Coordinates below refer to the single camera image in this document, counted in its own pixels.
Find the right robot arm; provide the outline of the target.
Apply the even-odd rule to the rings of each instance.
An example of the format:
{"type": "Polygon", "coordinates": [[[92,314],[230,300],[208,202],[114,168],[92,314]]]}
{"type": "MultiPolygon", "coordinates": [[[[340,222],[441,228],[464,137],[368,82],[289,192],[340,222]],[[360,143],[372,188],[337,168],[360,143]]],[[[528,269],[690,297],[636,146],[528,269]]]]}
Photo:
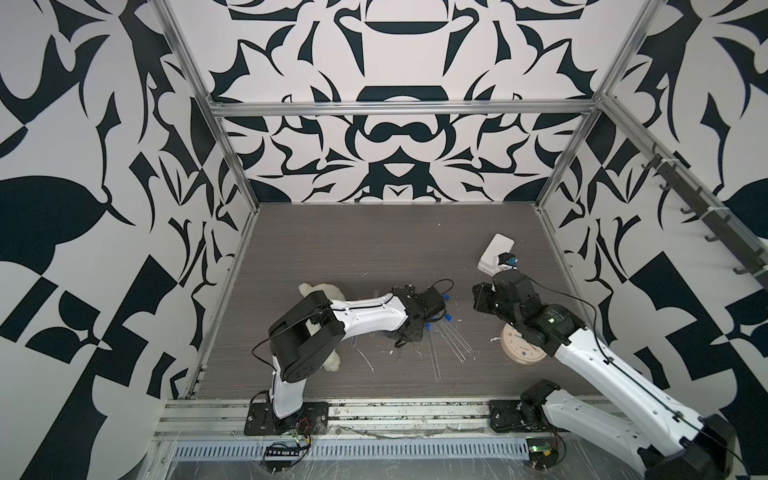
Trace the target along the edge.
{"type": "Polygon", "coordinates": [[[496,316],[523,340],[569,367],[621,412],[616,417],[545,379],[516,405],[490,404],[498,432],[564,429],[624,461],[646,479],[726,479],[736,432],[718,414],[704,417],[656,387],[598,340],[568,308],[545,304],[517,269],[472,289],[476,311],[496,316]]]}

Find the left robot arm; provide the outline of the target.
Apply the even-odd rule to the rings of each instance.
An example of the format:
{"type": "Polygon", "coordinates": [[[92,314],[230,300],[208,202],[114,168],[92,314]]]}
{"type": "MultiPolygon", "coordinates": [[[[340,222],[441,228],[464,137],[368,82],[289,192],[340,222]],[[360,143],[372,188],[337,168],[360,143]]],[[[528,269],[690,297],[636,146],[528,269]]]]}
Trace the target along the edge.
{"type": "Polygon", "coordinates": [[[426,326],[445,312],[444,294],[434,286],[418,292],[406,285],[354,301],[332,300],[322,291],[309,293],[269,329],[273,417],[283,420],[302,409],[306,380],[342,341],[382,332],[400,348],[420,342],[426,326]]]}

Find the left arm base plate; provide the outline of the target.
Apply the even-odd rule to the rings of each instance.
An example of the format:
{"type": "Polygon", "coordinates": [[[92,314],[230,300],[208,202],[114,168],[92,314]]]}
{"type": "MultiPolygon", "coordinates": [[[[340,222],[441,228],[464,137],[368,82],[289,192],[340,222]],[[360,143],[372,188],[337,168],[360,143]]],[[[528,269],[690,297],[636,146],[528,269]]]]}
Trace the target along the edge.
{"type": "Polygon", "coordinates": [[[278,418],[269,402],[249,405],[244,426],[245,436],[272,436],[296,431],[300,435],[323,431],[328,424],[330,404],[307,402],[295,413],[278,418]]]}

